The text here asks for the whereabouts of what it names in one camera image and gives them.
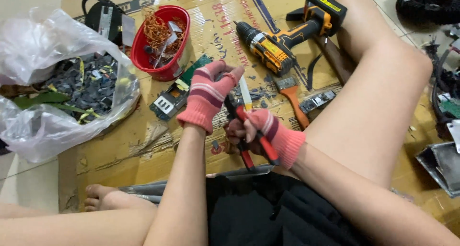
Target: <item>cordless drill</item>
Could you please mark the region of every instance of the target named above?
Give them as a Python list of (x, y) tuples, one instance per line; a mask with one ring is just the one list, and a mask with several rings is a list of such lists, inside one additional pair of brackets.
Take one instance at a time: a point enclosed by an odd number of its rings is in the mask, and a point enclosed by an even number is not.
[(345, 18), (347, 8), (335, 0), (305, 0), (305, 6), (286, 15), (286, 20), (303, 20), (291, 30), (261, 32), (246, 22), (236, 22), (236, 32), (250, 46), (251, 52), (277, 76), (288, 73), (297, 64), (291, 48), (319, 36), (333, 36)]

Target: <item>bare foot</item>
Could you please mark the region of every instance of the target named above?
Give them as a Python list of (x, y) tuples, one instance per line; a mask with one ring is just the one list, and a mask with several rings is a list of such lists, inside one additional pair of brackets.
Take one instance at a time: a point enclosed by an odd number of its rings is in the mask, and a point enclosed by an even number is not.
[(114, 209), (132, 208), (156, 208), (156, 206), (145, 199), (129, 195), (113, 187), (93, 184), (86, 187), (88, 198), (85, 199), (85, 211), (103, 211)]

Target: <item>copper wire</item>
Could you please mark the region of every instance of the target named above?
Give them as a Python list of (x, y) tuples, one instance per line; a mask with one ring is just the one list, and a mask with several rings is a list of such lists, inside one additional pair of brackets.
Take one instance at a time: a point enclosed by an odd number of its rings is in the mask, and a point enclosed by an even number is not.
[[(166, 40), (170, 37), (171, 32), (163, 19), (155, 16), (152, 8), (142, 8), (142, 14), (145, 18), (144, 34), (147, 37), (147, 44), (155, 51), (161, 49)], [(181, 28), (182, 32), (176, 33), (177, 40), (166, 47), (165, 54), (174, 55), (179, 50), (184, 40), (185, 23), (178, 17), (173, 17), (176, 25)]]

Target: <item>hand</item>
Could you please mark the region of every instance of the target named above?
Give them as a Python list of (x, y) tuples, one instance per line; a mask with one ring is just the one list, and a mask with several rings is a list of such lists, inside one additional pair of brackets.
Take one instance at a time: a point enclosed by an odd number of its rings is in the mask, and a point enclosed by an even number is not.
[[(225, 72), (222, 79), (215, 82), (215, 77)], [(238, 84), (244, 73), (244, 67), (229, 67), (223, 60), (214, 61), (198, 68), (193, 73), (187, 108), (177, 116), (179, 124), (200, 126), (206, 134), (213, 133), (213, 118), (219, 113), (227, 94)]]
[(262, 155), (260, 144), (254, 141), (257, 130), (260, 130), (278, 152), (281, 165), (289, 170), (297, 159), (300, 147), (305, 143), (305, 134), (287, 129), (266, 109), (250, 111), (247, 116), (249, 119), (244, 123), (235, 119), (225, 127), (229, 141), (237, 144), (244, 138), (254, 154)]

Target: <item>person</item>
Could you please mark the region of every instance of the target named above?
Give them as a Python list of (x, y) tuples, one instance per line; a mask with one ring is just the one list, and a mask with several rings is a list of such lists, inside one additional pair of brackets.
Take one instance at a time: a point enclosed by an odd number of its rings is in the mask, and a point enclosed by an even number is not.
[[(358, 62), (337, 97), (304, 132), (288, 130), (267, 110), (226, 130), (233, 143), (252, 142), (255, 130), (263, 131), (281, 167), (244, 188), (205, 179), (211, 119), (244, 72), (215, 61), (193, 76), (158, 207), (99, 184), (87, 187), (86, 213), (3, 205), (0, 245), (459, 245), (447, 228), (389, 191), (431, 61), (394, 34), (372, 0), (337, 1), (348, 8), (339, 42)], [(221, 71), (227, 73), (214, 82)], [(251, 149), (260, 153), (254, 143)]]

